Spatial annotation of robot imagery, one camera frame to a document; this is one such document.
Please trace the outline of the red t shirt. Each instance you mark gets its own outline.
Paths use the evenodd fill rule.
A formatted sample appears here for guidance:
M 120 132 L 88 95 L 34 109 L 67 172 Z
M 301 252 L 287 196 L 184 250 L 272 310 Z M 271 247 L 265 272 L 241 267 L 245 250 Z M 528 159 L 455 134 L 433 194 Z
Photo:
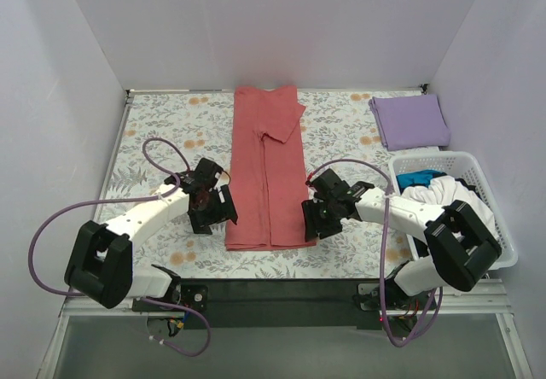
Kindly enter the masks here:
M 308 199 L 295 86 L 235 91 L 229 185 L 238 220 L 228 224 L 228 250 L 312 247 L 301 204 Z

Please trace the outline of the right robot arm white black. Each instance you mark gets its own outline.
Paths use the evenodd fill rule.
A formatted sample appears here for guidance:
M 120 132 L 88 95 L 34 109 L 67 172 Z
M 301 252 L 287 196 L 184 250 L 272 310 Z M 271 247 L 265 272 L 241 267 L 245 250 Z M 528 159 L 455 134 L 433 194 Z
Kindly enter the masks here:
M 428 255 L 396 267 L 359 301 L 368 309 L 402 309 L 440 287 L 473 289 L 502 254 L 502 246 L 465 201 L 433 205 L 389 196 L 363 181 L 348 184 L 327 169 L 306 182 L 314 194 L 302 202 L 305 239 L 341 233 L 342 220 L 382 224 L 427 245 Z

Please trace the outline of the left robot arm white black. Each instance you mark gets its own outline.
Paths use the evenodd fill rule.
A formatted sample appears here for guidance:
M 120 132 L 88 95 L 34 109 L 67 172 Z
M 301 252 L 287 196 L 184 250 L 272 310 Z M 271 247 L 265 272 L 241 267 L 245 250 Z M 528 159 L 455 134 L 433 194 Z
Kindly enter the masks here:
M 126 298 L 152 298 L 165 311 L 177 306 L 199 310 L 204 303 L 183 286 L 182 278 L 160 265 L 141 268 L 133 255 L 173 219 L 187 215 L 196 235 L 212 227 L 235 223 L 238 215 L 226 184 L 218 180 L 223 168 L 200 159 L 193 170 L 176 172 L 160 186 L 158 198 L 140 203 L 104 224 L 88 221 L 77 234 L 64 274 L 65 283 L 107 309 Z

